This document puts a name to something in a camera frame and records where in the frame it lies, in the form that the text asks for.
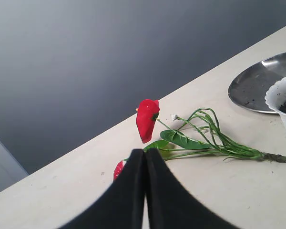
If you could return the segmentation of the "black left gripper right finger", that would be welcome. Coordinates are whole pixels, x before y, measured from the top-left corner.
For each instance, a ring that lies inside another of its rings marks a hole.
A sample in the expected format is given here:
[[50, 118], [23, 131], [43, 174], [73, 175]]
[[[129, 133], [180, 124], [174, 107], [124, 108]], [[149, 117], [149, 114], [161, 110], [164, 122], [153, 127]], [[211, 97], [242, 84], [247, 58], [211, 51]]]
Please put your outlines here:
[[157, 149], [145, 153], [146, 190], [151, 229], [235, 229], [195, 199], [172, 174]]

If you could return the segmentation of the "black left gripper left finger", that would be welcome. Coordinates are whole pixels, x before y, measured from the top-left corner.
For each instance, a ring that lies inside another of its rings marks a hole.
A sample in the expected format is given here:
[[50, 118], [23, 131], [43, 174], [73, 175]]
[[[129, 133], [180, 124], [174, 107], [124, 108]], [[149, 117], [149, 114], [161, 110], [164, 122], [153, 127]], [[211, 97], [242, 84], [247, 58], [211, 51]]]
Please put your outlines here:
[[62, 229], [141, 229], [145, 198], [145, 155], [134, 149], [121, 174], [85, 211]]

